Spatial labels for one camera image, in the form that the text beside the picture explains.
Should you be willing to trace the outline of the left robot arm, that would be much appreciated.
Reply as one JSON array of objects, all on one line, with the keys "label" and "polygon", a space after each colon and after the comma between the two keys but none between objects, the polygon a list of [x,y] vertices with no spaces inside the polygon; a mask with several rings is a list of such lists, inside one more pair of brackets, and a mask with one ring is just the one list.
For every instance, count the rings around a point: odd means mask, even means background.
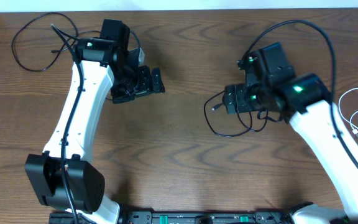
[{"label": "left robot arm", "polygon": [[68,50],[72,79],[57,126],[41,154],[29,154],[25,172],[44,206],[70,212],[71,222],[117,223],[119,204],[104,193],[104,176],[92,165],[93,141],[105,99],[115,104],[164,93],[160,70],[129,50],[130,28],[106,19],[98,37],[78,39]]}]

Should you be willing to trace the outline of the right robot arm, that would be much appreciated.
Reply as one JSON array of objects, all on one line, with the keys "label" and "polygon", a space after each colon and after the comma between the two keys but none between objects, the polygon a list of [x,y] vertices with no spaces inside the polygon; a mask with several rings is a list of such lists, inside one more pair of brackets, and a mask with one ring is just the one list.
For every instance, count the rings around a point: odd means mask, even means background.
[{"label": "right robot arm", "polygon": [[341,210],[305,203],[289,212],[291,222],[358,223],[358,145],[324,83],[314,73],[296,76],[278,42],[237,65],[246,81],[225,87],[227,112],[278,112],[312,149],[341,199]]}]

